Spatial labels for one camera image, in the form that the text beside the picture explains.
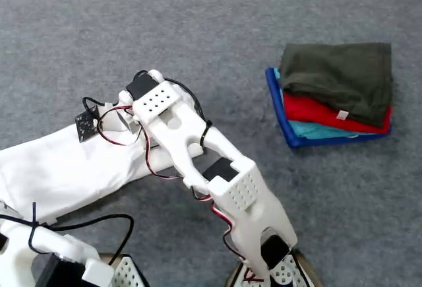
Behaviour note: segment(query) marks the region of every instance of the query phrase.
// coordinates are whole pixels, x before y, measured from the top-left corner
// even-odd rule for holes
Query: folded clothes
[[[362,133],[386,134],[390,128],[391,107],[388,107],[381,128],[373,127],[352,119],[338,119],[338,112],[303,96],[292,96],[283,92],[284,111],[289,120],[315,122],[329,127]]]
[[[280,72],[284,92],[343,110],[348,119],[384,127],[392,99],[390,44],[288,44]]]
[[[277,68],[274,68],[274,74],[277,79],[280,79],[280,73]],[[280,90],[280,97],[282,103],[284,104],[283,92]],[[329,127],[319,123],[313,122],[302,122],[302,121],[290,121],[289,124],[298,137],[306,137],[310,140],[315,139],[331,139],[333,137],[355,137],[357,135],[370,135],[373,133],[360,133],[353,131],[346,131],[342,129],[337,129],[335,127]]]
[[[387,134],[359,135],[356,137],[334,137],[331,139],[306,139],[305,137],[298,137],[294,133],[293,128],[291,127],[284,113],[282,97],[280,94],[280,87],[278,85],[275,70],[273,68],[268,68],[265,71],[265,74],[278,123],[282,128],[287,144],[292,148],[299,146],[344,144],[358,141],[370,141],[374,139],[379,139],[381,137],[385,137],[390,134],[390,132],[387,132]]]

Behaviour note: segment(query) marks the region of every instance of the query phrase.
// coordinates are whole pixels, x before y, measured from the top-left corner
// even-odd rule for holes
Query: white robotic arm
[[[231,237],[244,256],[242,262],[269,284],[271,270],[297,243],[283,206],[267,188],[255,162],[243,156],[217,128],[208,127],[160,72],[153,70],[142,77],[136,82],[149,89],[147,92],[127,87],[134,99],[133,120],[170,153],[187,187],[211,196],[233,224]],[[208,179],[194,167],[187,152],[193,143],[222,157],[204,174]]]
[[[126,112],[126,107],[131,108],[133,114]],[[281,285],[288,283],[277,277],[286,259],[297,264],[291,272],[286,272],[286,278],[289,276],[292,282],[288,286],[314,286],[312,283],[296,283],[300,280],[292,281],[293,275],[305,280],[308,277],[303,274],[302,266],[289,255],[297,243],[297,236],[283,206],[267,188],[255,162],[242,155],[217,128],[199,116],[160,72],[152,70],[135,78],[127,90],[120,92],[116,109],[119,109],[119,118],[126,122],[125,127],[140,126],[146,141],[153,138],[169,153],[189,189],[202,193],[201,200],[213,201],[213,211],[229,224],[230,231],[226,234],[231,234],[237,248],[231,250],[244,264],[243,273],[246,276],[251,270],[260,278],[255,286],[278,286],[273,285],[274,281],[283,282]],[[221,156],[203,174],[195,168],[188,152],[198,144]],[[19,217],[2,202],[0,214]],[[36,253],[28,248],[31,232],[30,225],[0,218],[0,236],[8,238],[3,246],[0,240],[0,287],[35,286],[31,264]],[[43,227],[36,228],[32,245],[38,251],[54,253],[62,260],[82,264],[82,279],[91,284],[88,286],[114,286],[113,268],[100,261],[93,247]],[[240,284],[231,286],[244,286],[243,280],[239,281]]]

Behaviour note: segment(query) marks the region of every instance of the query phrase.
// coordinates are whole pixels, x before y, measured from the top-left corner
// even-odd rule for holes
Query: cable
[[[101,216],[97,219],[93,219],[91,221],[83,222],[83,223],[80,223],[80,224],[73,224],[71,226],[48,226],[48,225],[40,225],[36,221],[35,213],[36,213],[36,204],[32,203],[32,222],[26,221],[26,220],[23,220],[23,219],[19,219],[19,218],[16,218],[14,216],[8,216],[6,214],[0,214],[0,219],[8,220],[8,221],[11,221],[11,222],[16,222],[16,223],[22,224],[24,226],[31,227],[32,231],[31,231],[31,234],[30,234],[30,238],[28,240],[28,245],[29,245],[29,248],[32,251],[34,251],[35,253],[38,253],[38,254],[48,254],[48,253],[40,252],[32,246],[32,239],[34,238],[35,229],[37,227],[42,226],[43,228],[46,228],[48,230],[51,230],[51,231],[54,231],[54,232],[60,232],[60,231],[69,231],[69,230],[75,230],[75,229],[83,228],[83,227],[90,226],[90,225],[93,225],[95,223],[101,222],[103,220],[116,219],[116,218],[125,218],[125,219],[129,220],[130,224],[129,224],[129,229],[127,231],[127,234],[126,234],[124,240],[121,242],[119,248],[115,252],[114,256],[111,258],[109,265],[112,265],[114,263],[114,261],[116,260],[116,258],[118,258],[119,254],[122,252],[123,248],[125,247],[126,243],[129,240],[130,236],[132,235],[133,228],[134,228],[134,225],[135,225],[135,220],[133,219],[132,216],[129,216],[128,214],[109,214],[109,215],[106,215],[106,216]]]
[[[182,82],[180,82],[178,80],[171,79],[171,78],[164,78],[164,79],[168,82],[172,82],[173,84],[178,84],[184,91],[186,91],[192,97],[192,99],[195,103],[195,111],[199,114],[199,116],[204,121],[206,121],[204,112],[203,112],[202,107],[200,105],[200,102],[199,102],[198,98],[195,96],[195,94],[192,92],[192,90],[189,89],[185,84],[183,84]]]
[[[101,107],[104,107],[104,106],[106,106],[106,104],[105,103],[103,103],[103,102],[99,102],[98,100],[95,100],[95,99],[93,99],[93,98],[91,98],[91,97],[83,97],[82,98],[82,105],[84,106],[84,108],[85,108],[85,110],[94,118],[94,119],[97,119],[98,120],[98,116],[97,115],[95,115],[92,111],[91,111],[91,109],[90,109],[90,107],[88,106],[88,104],[86,103],[86,101],[91,101],[93,104],[96,104],[97,106],[101,106]]]
[[[105,139],[107,142],[109,142],[109,143],[111,143],[111,144],[114,144],[114,145],[119,145],[119,146],[128,146],[128,145],[131,145],[131,144],[133,144],[133,143],[135,143],[138,139],[139,139],[139,137],[140,137],[140,132],[142,131],[142,129],[139,129],[139,132],[138,132],[138,136],[136,137],[136,140],[134,140],[131,144],[123,144],[123,143],[120,143],[120,142],[116,142],[116,141],[114,141],[114,140],[112,140],[112,139],[109,139],[108,137],[106,137],[105,135],[104,135],[104,132],[102,131],[102,122],[103,122],[103,119],[104,119],[104,117],[109,113],[109,112],[112,112],[112,111],[117,111],[117,110],[125,110],[125,112],[126,113],[128,113],[128,111],[127,110],[129,110],[129,109],[132,109],[132,107],[131,106],[117,106],[117,107],[114,107],[114,108],[111,108],[110,110],[107,110],[99,119],[98,119],[98,122],[97,122],[97,132],[101,135],[101,137],[103,138],[103,139]]]
[[[263,282],[264,280],[262,278],[256,278],[256,275],[251,271],[251,269],[248,267],[245,270],[245,274],[243,275],[243,281],[244,282]]]
[[[305,276],[305,273],[303,273],[302,268],[301,268],[301,265],[297,261],[296,255],[295,255],[295,253],[293,251],[291,252],[291,256],[293,257],[293,260],[295,261],[295,263],[297,265],[297,269],[299,270],[299,272],[301,273],[301,276],[303,277],[303,280],[305,281],[306,287],[310,287],[309,286],[309,282],[308,282],[308,280],[307,280],[307,278]]]
[[[151,151],[151,142],[150,142],[150,137],[148,136],[148,133],[145,131],[145,128],[143,127],[141,122],[138,122],[140,125],[140,130],[142,132],[144,132],[144,137],[145,137],[145,162],[146,162],[146,166],[148,167],[150,173],[156,177],[162,178],[162,179],[166,179],[166,180],[171,180],[171,179],[183,179],[181,176],[175,175],[175,176],[166,176],[166,175],[160,175],[157,174],[157,172],[152,168],[151,166],[151,162],[150,162],[150,151]]]
[[[28,239],[28,246],[31,249],[31,251],[37,254],[41,254],[41,255],[48,254],[45,252],[40,252],[34,246],[32,246],[32,240],[34,239],[35,230],[37,227],[40,226],[40,224],[37,222],[36,209],[37,209],[36,203],[33,202],[32,203],[32,229],[31,229],[31,234],[29,235],[29,239]]]
[[[95,223],[99,223],[99,222],[104,221],[104,220],[118,219],[118,218],[127,219],[127,220],[129,220],[130,224],[129,224],[129,229],[126,233],[125,238],[121,242],[117,251],[114,253],[114,256],[111,258],[110,262],[108,263],[108,265],[112,265],[114,263],[114,261],[116,260],[116,258],[118,258],[118,256],[120,255],[120,253],[122,252],[123,248],[125,247],[126,243],[128,242],[129,238],[132,235],[133,228],[134,228],[134,225],[135,225],[135,220],[133,219],[132,216],[129,216],[128,214],[109,214],[107,216],[101,216],[101,217],[99,217],[97,219],[93,219],[91,221],[83,222],[83,223],[80,223],[80,224],[73,224],[72,226],[50,226],[50,227],[47,227],[47,229],[49,229],[51,231],[55,231],[55,232],[69,231],[69,230],[84,228],[86,226],[91,226]]]
[[[198,201],[202,201],[202,202],[204,202],[204,201],[209,201],[209,200],[212,200],[211,195],[205,195],[205,196],[203,196],[203,197],[199,197],[199,196],[196,194],[196,191],[195,191],[195,189],[193,189],[193,187],[191,187],[191,191],[192,191],[193,197],[194,197],[196,200],[198,200]]]
[[[230,244],[227,242],[227,236],[231,233],[232,229],[233,229],[233,223],[231,223],[230,219],[224,214],[222,213],[220,210],[218,210],[216,208],[216,204],[213,201],[211,204],[211,211],[215,214],[217,214],[221,219],[223,219],[227,225],[229,226],[229,228],[224,232],[223,234],[223,242],[224,244],[227,246],[227,248],[232,251],[234,254],[236,254],[238,257],[240,257],[241,259],[246,259],[242,254],[240,254],[240,252],[236,251],[234,248],[232,248],[230,246]]]

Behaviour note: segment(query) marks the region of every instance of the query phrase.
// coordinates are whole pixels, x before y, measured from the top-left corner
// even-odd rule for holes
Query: gray carpet
[[[139,69],[198,94],[255,159],[326,286],[422,282],[422,0],[0,0],[0,148],[56,131],[81,97],[114,101]],[[290,150],[264,70],[288,42],[392,42],[394,128],[363,144]],[[203,167],[209,158],[197,160]],[[128,212],[152,286],[222,286],[226,226],[181,183],[147,177],[66,222]],[[73,234],[113,251],[125,225]]]

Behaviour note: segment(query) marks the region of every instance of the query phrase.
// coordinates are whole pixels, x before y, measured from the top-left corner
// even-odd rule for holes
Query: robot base
[[[283,261],[279,262],[278,265],[271,270],[271,272],[274,273],[274,279],[271,281],[270,285],[265,282],[244,281],[243,278],[247,268],[243,263],[240,263],[227,280],[225,287],[307,287],[305,279],[307,279],[309,287],[323,287],[322,282],[315,274],[315,271],[310,266],[305,256],[298,250],[293,250],[292,253],[294,253],[299,264],[296,264],[291,255],[286,256]],[[302,277],[297,266],[301,267],[305,279]]]

